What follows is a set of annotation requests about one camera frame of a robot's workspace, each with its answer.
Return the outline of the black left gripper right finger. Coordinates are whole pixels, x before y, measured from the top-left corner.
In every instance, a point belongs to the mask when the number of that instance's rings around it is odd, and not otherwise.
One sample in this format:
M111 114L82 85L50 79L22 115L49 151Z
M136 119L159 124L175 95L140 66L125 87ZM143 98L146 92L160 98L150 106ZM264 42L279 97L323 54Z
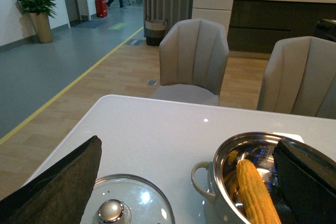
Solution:
M335 223L335 161L300 142L280 140L275 168L297 223Z

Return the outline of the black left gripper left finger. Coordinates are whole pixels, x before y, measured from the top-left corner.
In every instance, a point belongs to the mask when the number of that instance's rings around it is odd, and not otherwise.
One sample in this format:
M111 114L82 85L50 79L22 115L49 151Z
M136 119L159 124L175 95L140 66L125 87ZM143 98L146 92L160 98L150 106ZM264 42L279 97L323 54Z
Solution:
M102 154L93 136L1 200L1 223L80 223Z

